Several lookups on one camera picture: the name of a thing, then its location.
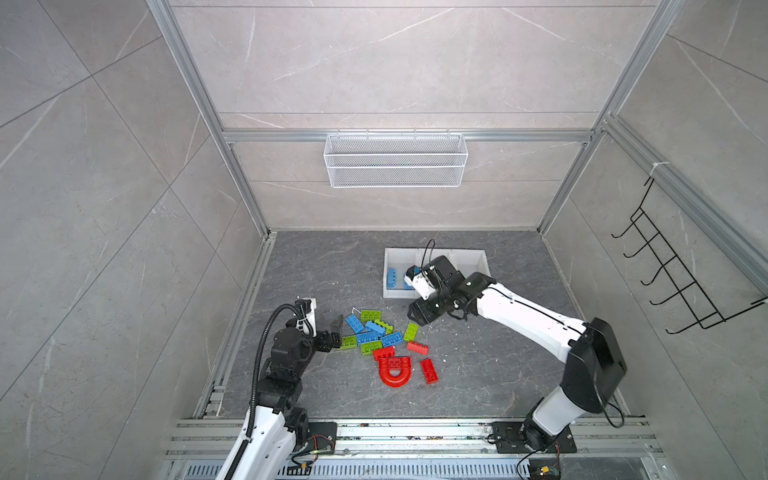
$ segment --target black wire rack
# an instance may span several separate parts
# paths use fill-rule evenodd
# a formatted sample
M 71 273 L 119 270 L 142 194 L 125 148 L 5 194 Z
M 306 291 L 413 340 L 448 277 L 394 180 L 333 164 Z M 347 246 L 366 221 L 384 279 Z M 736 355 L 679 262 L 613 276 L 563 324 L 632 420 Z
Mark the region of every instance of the black wire rack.
M 656 257 L 656 260 L 659 262 L 659 265 L 660 265 L 660 266 L 659 266 L 659 270 L 657 270 L 657 271 L 656 271 L 656 274 L 654 275 L 654 277 L 653 277 L 652 279 L 650 279 L 650 282 L 648 282 L 648 283 L 645 283 L 644 281 L 642 281 L 642 280 L 641 280 L 641 283 L 642 283 L 643 285 L 645 285 L 645 286 L 651 285 L 651 284 L 652 284 L 654 281 L 656 281 L 656 279 L 659 277 L 659 274 L 660 274 L 661 272 L 664 272 L 664 273 L 666 273 L 666 274 L 667 274 L 667 277 L 670 279 L 670 281 L 672 282 L 672 285 L 674 286 L 674 288 L 675 288 L 675 290 L 676 290 L 676 291 L 675 291 L 675 293 L 673 293 L 672 295 L 669 295 L 669 296 L 668 296 L 666 299 L 664 299 L 664 300 L 661 300 L 659 303 L 655 303 L 655 302 L 651 301 L 651 302 L 650 302 L 650 304 L 651 304 L 651 305 L 662 305 L 663 303 L 666 303 L 666 302 L 668 302 L 668 301 L 672 300 L 674 297 L 676 297 L 676 296 L 678 296 L 678 295 L 679 295 L 679 296 L 680 296 L 680 298 L 682 298 L 682 299 L 683 299 L 683 301 L 685 302 L 685 306 L 687 306 L 687 307 L 688 307 L 688 310 L 690 311 L 691 315 L 693 315 L 693 316 L 694 316 L 694 319 L 696 319 L 696 320 L 695 320 L 693 323 L 691 323 L 690 325 L 688 325 L 688 326 L 685 326 L 685 327 L 683 327 L 683 328 L 681 328 L 681 329 L 679 329 L 679 330 L 671 331 L 671 330 L 669 330 L 669 329 L 666 329 L 667 333 L 669 333 L 669 334 L 671 334 L 671 335 L 675 335 L 675 334 L 677 334 L 677 333 L 681 333 L 681 332 L 684 332 L 684 331 L 688 330 L 690 327 L 692 327 L 692 326 L 694 326 L 694 325 L 698 325 L 698 326 L 700 326 L 702 329 L 705 329 L 705 330 L 706 330 L 706 329 L 710 329 L 710 328 L 712 328 L 713 326 L 715 326 L 715 325 L 720 325 L 720 324 L 721 324 L 721 323 L 723 323 L 723 322 L 727 322 L 728 320 L 730 320 L 730 319 L 732 319 L 732 318 L 734 318 L 734 317 L 736 317 L 736 316 L 739 316 L 739 315 L 741 315 L 742 313 L 746 313 L 746 312 L 749 312 L 749 311 L 750 311 L 750 310 L 752 310 L 752 309 L 756 309 L 758 306 L 761 306 L 761 305 L 763 305 L 763 303 L 764 303 L 766 300 L 768 300 L 768 296 L 765 296 L 765 297 L 763 297 L 763 298 L 761 298 L 761 299 L 759 299 L 759 300 L 755 300 L 754 302 L 752 302 L 752 303 L 750 304 L 750 306 L 748 306 L 748 307 L 747 307 L 747 308 L 745 308 L 744 310 L 741 310 L 741 311 L 740 311 L 740 312 L 738 312 L 738 313 L 734 313 L 734 314 L 733 314 L 733 315 L 731 315 L 731 316 L 724 316 L 724 315 L 723 315 L 723 314 L 720 312 L 720 309 L 718 309 L 718 308 L 717 308 L 717 306 L 714 304 L 714 302 L 712 301 L 712 299 L 710 298 L 710 296 L 707 294 L 707 292 L 704 290 L 704 288 L 703 288 L 703 287 L 702 287 L 702 286 L 699 284 L 698 280 L 696 280 L 696 277 L 694 277 L 694 275 L 693 275 L 693 274 L 690 272 L 690 270 L 688 270 L 688 267 L 686 266 L 685 262 L 684 262 L 684 261 L 683 261 L 683 260 L 680 258 L 680 256 L 677 254 L 677 252 L 675 251 L 675 249 L 674 249 L 674 248 L 672 248 L 672 245 L 670 245 L 670 243 L 667 241 L 667 238 L 666 238 L 666 237 L 665 237 L 665 236 L 664 236 L 664 235 L 663 235 L 663 234 L 662 234 L 662 233 L 659 231 L 659 229 L 656 227 L 656 224 L 654 223 L 654 221 L 653 221 L 653 220 L 652 220 L 652 219 L 651 219 L 651 218 L 648 216 L 648 214 L 645 212 L 645 210 L 643 210 L 643 203 L 645 202 L 645 199 L 648 197 L 648 192 L 650 191 L 650 188 L 651 188 L 651 187 L 654 185 L 654 179 L 653 179 L 653 178 L 651 178 L 651 177 L 649 177 L 649 178 L 648 178 L 648 180 L 646 180 L 646 182 L 645 182 L 644 186 L 645 186 L 645 185 L 647 185 L 647 186 L 648 186 L 648 188 L 645 190 L 645 195 L 643 196 L 643 200 L 641 200 L 641 201 L 640 201 L 640 206 L 637 208 L 637 210 L 635 210 L 635 211 L 634 211 L 634 213 L 632 213 L 632 214 L 630 215 L 630 220 L 631 220 L 631 223 L 630 223 L 629 227 L 627 227 L 627 229 L 626 229 L 625 231 L 621 232 L 621 234 L 620 234 L 620 235 L 613 235 L 613 234 L 611 234 L 611 236 L 612 236 L 613 238 L 622 238 L 622 237 L 623 237 L 623 236 L 624 236 L 624 235 L 625 235 L 625 234 L 626 234 L 626 233 L 627 233 L 627 232 L 628 232 L 630 229 L 632 229 L 632 228 L 634 227 L 634 229 L 635 229 L 635 230 L 636 230 L 636 231 L 637 231 L 637 232 L 640 234 L 640 236 L 643 238 L 643 241 L 644 241 L 645 243 L 643 243 L 643 246 L 642 246 L 642 247 L 640 247 L 640 248 L 637 250 L 637 252 L 635 252 L 635 253 L 632 253 L 631 255 L 627 255 L 627 254 L 625 253 L 625 254 L 624 254 L 624 256 L 625 256 L 626 258 L 632 258 L 632 257 L 636 256 L 638 253 L 640 253 L 641 251 L 643 251 L 643 250 L 644 250 L 644 249 L 647 247 L 647 248 L 648 248 L 648 249 L 649 249 L 649 250 L 650 250 L 650 251 L 653 253 L 654 257 Z M 646 234 L 645 234 L 645 233 L 643 233 L 643 232 L 642 232 L 642 230 L 640 230 L 640 228 L 637 226 L 637 222 L 639 221 L 639 219 L 641 219 L 641 218 L 643 218 L 643 217 L 644 217 L 644 218 L 645 218 L 645 219 L 646 219 L 646 220 L 647 220 L 647 221 L 650 223 L 650 225 L 653 227 L 653 229 L 651 230 L 651 233 L 652 233 L 653 235 L 650 235 L 650 238 L 649 238 L 649 237 L 647 237 L 647 236 L 646 236 Z M 655 239 L 655 238 L 657 238 L 657 237 L 661 238 L 661 239 L 662 239 L 662 240 L 663 240 L 663 241 L 664 241 L 664 242 L 667 244 L 667 247 L 669 247 L 670 251 L 672 252 L 672 257 L 671 257 L 669 260 L 667 260 L 667 261 L 664 261 L 664 262 L 663 262 L 663 261 L 661 261 L 661 257 L 659 256 L 659 253 L 658 253 L 658 252 L 657 252 L 657 251 L 654 249 L 653 245 L 651 245 L 651 244 L 650 244 L 650 242 L 651 242 L 651 241 L 653 241 L 653 239 Z M 673 262 L 674 260 L 676 260 L 676 261 L 677 261 L 677 262 L 678 262 L 678 263 L 679 263 L 679 264 L 680 264 L 680 265 L 681 265 L 681 266 L 682 266 L 682 267 L 685 269 L 685 272 L 686 272 L 686 273 L 688 274 L 688 276 L 690 277 L 690 282 L 689 282 L 689 283 L 687 283 L 685 286 L 680 286 L 680 285 L 678 285 L 678 284 L 677 284 L 677 282 L 676 282 L 676 281 L 674 280 L 674 278 L 672 277 L 672 274 L 671 274 L 671 273 L 669 272 L 669 270 L 667 269 L 667 267 L 668 267 L 668 266 L 671 266 L 671 265 L 673 265 L 673 264 L 672 264 L 672 262 Z M 710 303 L 710 305 L 712 306 L 712 308 L 713 308 L 713 310 L 714 310 L 712 313 L 710 313 L 709 315 L 707 315 L 707 316 L 704 316 L 704 317 L 702 317 L 702 318 L 699 318 L 699 316 L 698 316 L 698 315 L 696 314 L 696 312 L 694 311 L 694 308 L 693 308 L 693 307 L 690 305 L 690 303 L 688 302 L 688 299 L 685 297 L 685 295 L 683 295 L 683 292 L 684 292 L 685 290 L 688 290 L 688 289 L 695 289 L 695 288 L 697 288 L 697 289 L 698 289 L 698 290 L 699 290 L 699 291 L 700 291 L 700 292 L 701 292 L 701 293 L 704 295 L 704 297 L 707 299 L 707 302 L 709 302 L 709 303 Z M 711 318 L 711 317 L 713 317 L 713 316 L 718 316 L 718 317 L 719 317 L 719 319 L 718 319 L 716 322 L 714 322 L 714 323 L 711 323 L 711 324 L 709 324 L 709 325 L 704 325 L 704 324 L 702 323 L 704 320 L 706 320 L 706 319 L 709 319 L 709 318 Z

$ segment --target white plastic bin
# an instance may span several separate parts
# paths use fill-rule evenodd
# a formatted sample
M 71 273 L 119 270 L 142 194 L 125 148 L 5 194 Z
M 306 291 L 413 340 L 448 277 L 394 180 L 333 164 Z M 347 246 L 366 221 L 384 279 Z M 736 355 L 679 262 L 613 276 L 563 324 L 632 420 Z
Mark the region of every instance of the white plastic bin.
M 404 280 L 408 268 L 414 265 L 422 264 L 423 248 L 385 248 L 384 249 L 384 273 L 382 275 L 382 286 L 384 289 L 384 298 L 406 298 L 416 299 L 419 294 L 415 290 L 406 290 Z M 427 257 L 424 259 L 426 265 L 441 255 L 448 257 L 453 266 L 464 276 L 470 276 L 474 272 L 484 273 L 490 276 L 488 269 L 488 258 L 485 256 L 485 250 L 461 250 L 435 248 L 427 251 Z M 386 277 L 389 269 L 395 269 L 395 288 L 386 287 Z

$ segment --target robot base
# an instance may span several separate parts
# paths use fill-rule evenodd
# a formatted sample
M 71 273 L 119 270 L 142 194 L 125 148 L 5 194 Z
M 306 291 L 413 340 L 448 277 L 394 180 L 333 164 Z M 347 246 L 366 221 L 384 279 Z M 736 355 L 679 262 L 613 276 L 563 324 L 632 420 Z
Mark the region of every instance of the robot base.
M 525 446 L 525 439 L 521 433 L 523 422 L 493 422 L 493 435 L 496 436 L 497 453 L 530 453 L 531 450 Z M 560 453 L 576 453 L 576 444 L 571 434 L 571 427 L 565 427 L 565 430 L 558 436 L 558 445 Z M 544 453 L 557 453 L 554 445 L 544 450 Z

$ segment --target black mounting plate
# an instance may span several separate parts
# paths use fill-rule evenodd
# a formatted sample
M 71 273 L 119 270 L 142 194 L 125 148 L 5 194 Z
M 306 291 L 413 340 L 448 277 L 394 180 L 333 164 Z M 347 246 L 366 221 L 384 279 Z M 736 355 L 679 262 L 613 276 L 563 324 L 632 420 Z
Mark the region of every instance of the black mounting plate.
M 493 422 L 491 428 L 495 435 L 500 435 L 504 439 L 512 440 L 508 442 L 504 439 L 499 439 L 496 444 L 497 453 L 530 453 L 531 451 L 525 446 L 525 441 L 520 433 L 520 428 L 523 426 L 523 422 Z M 558 444 L 560 445 L 560 453 L 576 453 L 576 444 L 574 443 L 573 435 L 571 434 L 571 427 L 565 427 L 565 430 L 558 436 Z M 544 453 L 557 453 L 554 445 L 544 450 Z
M 333 441 L 333 444 L 336 444 L 336 432 L 338 431 L 339 426 L 336 424 L 336 422 L 310 422 L 310 440 L 312 439 L 312 435 L 324 435 L 331 439 Z M 318 442 L 318 447 L 322 448 L 326 446 L 326 443 L 323 443 L 322 445 Z

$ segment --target red u-shaped block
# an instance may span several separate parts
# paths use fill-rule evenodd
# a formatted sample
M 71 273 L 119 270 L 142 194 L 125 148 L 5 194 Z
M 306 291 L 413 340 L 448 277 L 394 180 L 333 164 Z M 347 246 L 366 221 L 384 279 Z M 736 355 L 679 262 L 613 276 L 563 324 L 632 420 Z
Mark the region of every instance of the red u-shaped block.
M 400 374 L 394 376 L 390 370 L 400 370 Z M 411 357 L 390 356 L 379 360 L 379 376 L 384 382 L 394 388 L 399 388 L 411 379 Z

